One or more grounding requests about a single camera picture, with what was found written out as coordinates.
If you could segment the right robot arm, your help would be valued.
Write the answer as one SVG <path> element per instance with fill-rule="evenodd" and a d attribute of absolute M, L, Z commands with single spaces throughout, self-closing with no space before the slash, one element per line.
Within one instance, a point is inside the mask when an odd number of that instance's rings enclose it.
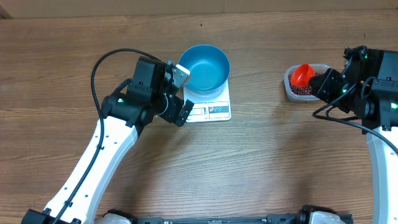
<path fill-rule="evenodd" d="M 362 130 L 373 172 L 373 223 L 397 223 L 397 52 L 345 48 L 342 71 L 312 77 L 312 95 L 326 104 L 317 119 Z"/>

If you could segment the red measuring scoop blue handle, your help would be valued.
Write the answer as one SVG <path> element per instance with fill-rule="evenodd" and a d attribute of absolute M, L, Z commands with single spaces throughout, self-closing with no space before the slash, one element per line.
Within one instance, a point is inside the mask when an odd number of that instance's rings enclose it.
<path fill-rule="evenodd" d="M 312 77 L 315 76 L 314 69 L 308 64 L 300 65 L 292 74 L 290 81 L 291 84 L 298 88 L 306 87 Z"/>

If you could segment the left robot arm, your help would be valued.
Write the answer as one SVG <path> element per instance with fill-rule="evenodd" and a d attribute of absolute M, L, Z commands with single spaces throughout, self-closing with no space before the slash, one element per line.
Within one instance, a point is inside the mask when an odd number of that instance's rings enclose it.
<path fill-rule="evenodd" d="M 190 79 L 179 64 L 139 57 L 132 78 L 98 103 L 99 120 L 89 145 L 63 187 L 41 212 L 28 210 L 23 223 L 94 223 L 103 194 L 141 132 L 160 116 L 183 126 L 193 102 L 176 96 Z"/>

